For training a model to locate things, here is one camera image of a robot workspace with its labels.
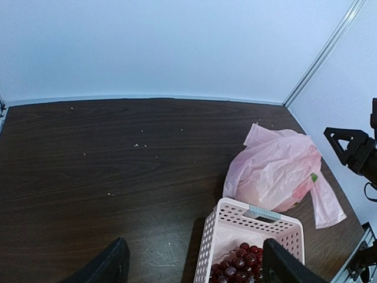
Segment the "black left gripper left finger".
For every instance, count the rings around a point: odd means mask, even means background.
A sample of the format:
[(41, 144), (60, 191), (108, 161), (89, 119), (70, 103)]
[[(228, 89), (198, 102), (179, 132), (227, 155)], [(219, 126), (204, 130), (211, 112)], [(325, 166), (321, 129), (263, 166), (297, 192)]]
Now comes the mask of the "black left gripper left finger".
[(130, 250), (117, 238), (84, 267), (62, 282), (128, 282)]

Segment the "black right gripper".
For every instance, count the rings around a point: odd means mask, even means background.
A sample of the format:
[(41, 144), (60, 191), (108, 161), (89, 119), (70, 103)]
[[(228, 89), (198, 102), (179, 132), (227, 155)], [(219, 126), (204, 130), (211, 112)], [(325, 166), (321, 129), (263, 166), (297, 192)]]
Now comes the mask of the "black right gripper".
[(376, 185), (376, 140), (362, 130), (327, 127), (324, 135), (342, 165)]

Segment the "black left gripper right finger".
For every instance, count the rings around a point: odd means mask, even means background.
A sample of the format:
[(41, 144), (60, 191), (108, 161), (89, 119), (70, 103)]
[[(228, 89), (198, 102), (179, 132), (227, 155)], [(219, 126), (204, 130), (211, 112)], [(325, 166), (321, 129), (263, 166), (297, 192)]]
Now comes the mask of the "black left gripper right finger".
[(325, 283), (275, 239), (263, 242), (263, 282)]

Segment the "pink plastic bag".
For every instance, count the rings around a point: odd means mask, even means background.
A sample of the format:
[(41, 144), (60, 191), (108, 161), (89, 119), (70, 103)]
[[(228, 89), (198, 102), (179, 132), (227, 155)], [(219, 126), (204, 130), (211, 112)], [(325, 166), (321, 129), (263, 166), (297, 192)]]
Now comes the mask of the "pink plastic bag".
[(321, 172), (322, 155), (310, 136), (252, 124), (243, 145), (227, 171), (223, 197), (281, 213), (310, 194), (316, 229), (346, 219)]

